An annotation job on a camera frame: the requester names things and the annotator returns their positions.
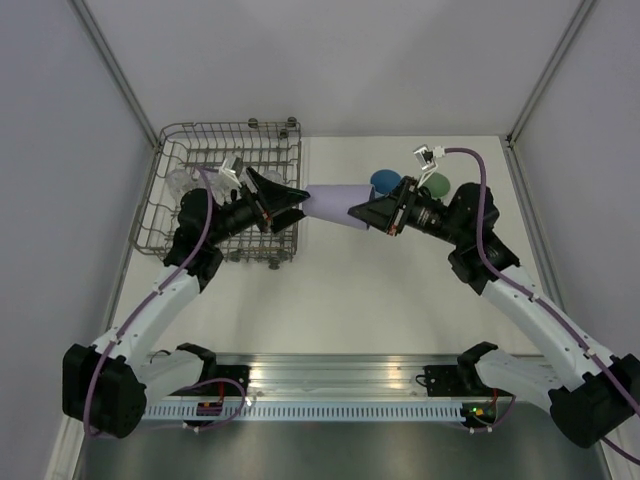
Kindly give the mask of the green plastic cup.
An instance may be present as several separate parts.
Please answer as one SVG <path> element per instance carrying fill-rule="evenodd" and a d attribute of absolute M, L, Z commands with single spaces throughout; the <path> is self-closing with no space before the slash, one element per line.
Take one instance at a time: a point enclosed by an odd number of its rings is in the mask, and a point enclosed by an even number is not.
<path fill-rule="evenodd" d="M 423 187 L 429 191 L 432 198 L 443 199 L 449 194 L 451 183 L 445 175 L 433 173 L 424 182 Z"/>

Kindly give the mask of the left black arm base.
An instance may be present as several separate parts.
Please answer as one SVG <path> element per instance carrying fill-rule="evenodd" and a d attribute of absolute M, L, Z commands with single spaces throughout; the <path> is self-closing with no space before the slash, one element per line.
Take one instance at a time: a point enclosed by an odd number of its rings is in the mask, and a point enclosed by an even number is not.
<path fill-rule="evenodd" d="M 232 364 L 217 365 L 211 373 L 204 374 L 198 383 L 205 380 L 227 378 L 238 383 L 244 389 L 247 388 L 250 379 L 251 368 L 248 365 Z M 226 382 L 208 383 L 200 387 L 182 388 L 171 393 L 171 396 L 201 396 L 201 397 L 240 397 L 241 391 L 235 384 Z"/>

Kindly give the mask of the blue plastic cup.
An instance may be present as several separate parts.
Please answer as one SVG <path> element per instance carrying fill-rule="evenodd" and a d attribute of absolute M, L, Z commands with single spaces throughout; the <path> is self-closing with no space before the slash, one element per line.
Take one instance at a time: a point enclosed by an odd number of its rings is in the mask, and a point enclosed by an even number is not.
<path fill-rule="evenodd" d="M 402 177 L 396 171 L 381 169 L 371 175 L 370 184 L 374 187 L 375 196 L 380 197 L 393 191 L 401 179 Z"/>

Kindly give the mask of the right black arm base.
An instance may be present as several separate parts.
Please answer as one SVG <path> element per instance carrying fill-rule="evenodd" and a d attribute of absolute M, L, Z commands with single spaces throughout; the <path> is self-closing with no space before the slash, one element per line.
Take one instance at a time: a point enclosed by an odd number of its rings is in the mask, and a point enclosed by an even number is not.
<path fill-rule="evenodd" d="M 472 391 L 464 384 L 456 365 L 426 365 L 423 367 L 426 389 L 430 397 L 470 397 Z"/>

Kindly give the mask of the purple plastic cup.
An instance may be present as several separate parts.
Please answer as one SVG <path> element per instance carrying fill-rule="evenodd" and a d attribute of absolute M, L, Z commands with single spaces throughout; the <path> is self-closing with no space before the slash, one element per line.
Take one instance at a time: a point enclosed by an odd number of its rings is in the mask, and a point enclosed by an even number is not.
<path fill-rule="evenodd" d="M 351 216 L 350 208 L 374 198 L 371 184 L 358 185 L 308 185 L 309 198 L 301 203 L 307 217 L 323 220 L 357 230 L 368 230 L 366 222 Z"/>

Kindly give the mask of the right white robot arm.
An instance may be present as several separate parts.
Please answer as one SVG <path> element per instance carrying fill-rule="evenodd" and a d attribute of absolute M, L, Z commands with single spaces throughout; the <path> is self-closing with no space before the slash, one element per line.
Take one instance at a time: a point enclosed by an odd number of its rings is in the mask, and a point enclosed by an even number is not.
<path fill-rule="evenodd" d="M 458 358 L 456 381 L 463 392 L 494 388 L 523 399 L 547 412 L 581 448 L 638 413 L 638 358 L 616 356 L 537 293 L 519 258 L 493 230 L 499 211 L 486 185 L 466 183 L 444 204 L 405 177 L 389 194 L 348 213 L 390 236 L 411 227 L 453 245 L 448 260 L 457 278 L 506 315 L 551 366 L 529 366 L 482 342 Z"/>

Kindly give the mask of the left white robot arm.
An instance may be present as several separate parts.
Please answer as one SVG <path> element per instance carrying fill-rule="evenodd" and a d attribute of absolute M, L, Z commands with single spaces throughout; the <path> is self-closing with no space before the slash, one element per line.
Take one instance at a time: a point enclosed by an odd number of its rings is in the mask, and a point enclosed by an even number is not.
<path fill-rule="evenodd" d="M 213 351 L 184 343 L 152 360 L 151 349 L 217 274 L 221 243 L 252 227 L 281 232 L 303 219 L 300 206 L 311 197 L 249 168 L 230 202 L 218 204 L 209 179 L 200 177 L 202 186 L 180 199 L 178 227 L 149 293 L 121 324 L 89 346 L 72 345 L 63 357 L 62 409 L 88 436 L 124 438 L 148 406 L 173 393 L 206 396 L 216 389 Z"/>

